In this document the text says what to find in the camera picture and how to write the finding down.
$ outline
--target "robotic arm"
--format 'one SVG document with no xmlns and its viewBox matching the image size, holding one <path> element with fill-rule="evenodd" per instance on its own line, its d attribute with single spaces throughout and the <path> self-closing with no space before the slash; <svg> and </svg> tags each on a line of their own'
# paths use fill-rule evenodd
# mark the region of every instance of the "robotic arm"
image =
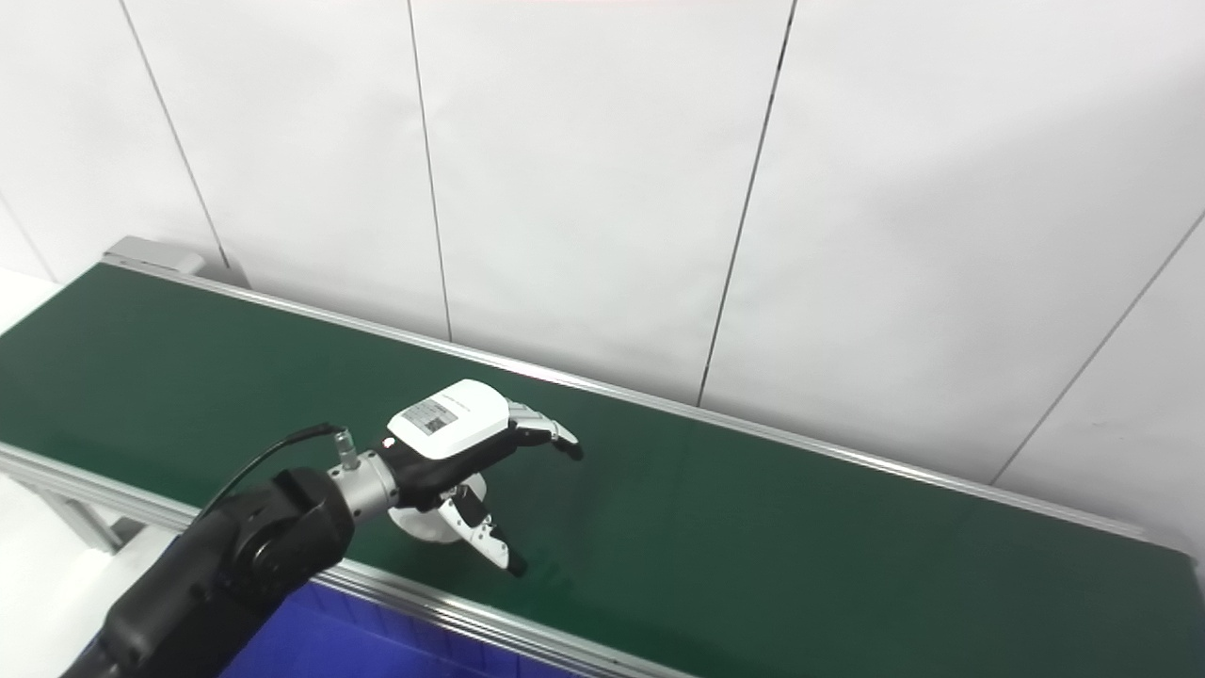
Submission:
<svg viewBox="0 0 1205 678">
<path fill-rule="evenodd" d="M 110 609 L 63 678 L 217 676 L 286 596 L 337 564 L 355 526 L 392 508 L 437 512 L 515 576 L 525 565 L 466 483 L 521 447 L 552 443 L 581 460 L 556 421 L 478 382 L 459 382 L 398 413 L 363 453 L 325 425 L 340 464 L 293 468 L 202 511 Z"/>
</svg>

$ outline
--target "metal support leg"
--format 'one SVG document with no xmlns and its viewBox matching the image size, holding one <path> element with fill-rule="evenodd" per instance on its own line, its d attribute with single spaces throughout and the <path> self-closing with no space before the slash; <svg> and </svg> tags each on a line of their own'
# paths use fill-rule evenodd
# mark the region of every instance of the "metal support leg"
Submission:
<svg viewBox="0 0 1205 678">
<path fill-rule="evenodd" d="M 108 525 L 96 515 L 96 512 L 92 507 L 81 501 L 71 500 L 25 483 L 22 483 L 22 485 L 41 497 L 48 507 L 54 509 L 54 513 L 59 514 L 63 523 L 66 523 L 67 527 L 78 535 L 89 548 L 100 549 L 106 554 L 119 552 L 143 527 L 142 524 L 128 518 L 122 518 L 113 525 Z"/>
</svg>

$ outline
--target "white wall panel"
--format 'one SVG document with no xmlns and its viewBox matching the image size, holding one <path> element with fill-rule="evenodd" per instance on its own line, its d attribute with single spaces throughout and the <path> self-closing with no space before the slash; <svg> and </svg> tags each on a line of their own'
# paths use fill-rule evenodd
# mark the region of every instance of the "white wall panel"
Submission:
<svg viewBox="0 0 1205 678">
<path fill-rule="evenodd" d="M 998 485 L 1147 527 L 1205 558 L 1203 309 L 1198 230 Z"/>
<path fill-rule="evenodd" d="M 129 7 L 252 287 L 446 335 L 406 4 Z"/>
<path fill-rule="evenodd" d="M 0 269 L 49 279 L 49 273 L 37 260 L 37 253 L 12 218 L 4 195 L 0 195 Z"/>
<path fill-rule="evenodd" d="M 1201 25 L 801 2 L 704 406 L 991 478 L 1201 208 Z"/>
<path fill-rule="evenodd" d="M 458 343 L 694 401 L 788 0 L 416 0 Z"/>
<path fill-rule="evenodd" d="M 124 235 L 219 260 L 116 1 L 0 2 L 0 190 L 59 279 Z"/>
</svg>

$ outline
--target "barcode label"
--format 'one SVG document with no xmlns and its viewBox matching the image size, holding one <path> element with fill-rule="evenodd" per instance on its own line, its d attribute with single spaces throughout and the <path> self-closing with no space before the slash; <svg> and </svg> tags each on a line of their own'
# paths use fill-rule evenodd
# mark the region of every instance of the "barcode label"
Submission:
<svg viewBox="0 0 1205 678">
<path fill-rule="evenodd" d="M 410 406 L 402 411 L 401 418 L 424 431 L 428 436 L 457 420 L 452 411 L 431 400 Z"/>
</svg>

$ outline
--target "black cable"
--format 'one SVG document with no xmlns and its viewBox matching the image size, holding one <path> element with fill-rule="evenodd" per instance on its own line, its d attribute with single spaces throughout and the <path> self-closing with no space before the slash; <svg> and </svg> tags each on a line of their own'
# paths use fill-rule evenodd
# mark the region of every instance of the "black cable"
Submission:
<svg viewBox="0 0 1205 678">
<path fill-rule="evenodd" d="M 323 423 L 317 426 L 311 426 L 308 429 L 302 429 L 301 431 L 289 434 L 284 438 L 281 438 L 280 441 L 272 443 L 270 448 L 268 448 L 263 453 L 259 453 L 259 456 L 247 462 L 247 466 L 242 467 L 242 471 L 236 473 L 234 478 L 230 479 L 229 483 L 227 483 L 221 490 L 218 490 L 218 494 L 213 495 L 213 499 L 210 500 L 210 503 L 205 505 L 205 508 L 201 509 L 201 513 L 196 514 L 196 518 L 193 519 L 193 521 L 195 523 L 205 518 L 211 511 L 213 511 L 213 507 L 218 502 L 225 499 L 225 496 L 229 495 L 230 491 L 234 490 L 235 487 L 239 485 L 239 483 L 247 477 L 248 473 L 254 471 L 257 466 L 264 464 L 264 461 L 266 461 L 268 458 L 275 455 L 283 448 L 288 448 L 289 446 L 300 443 L 302 441 L 308 441 L 310 438 L 318 438 L 319 436 L 333 436 L 335 434 L 339 434 L 340 431 L 346 431 L 346 429 L 342 426 L 335 426 L 333 424 Z"/>
</svg>

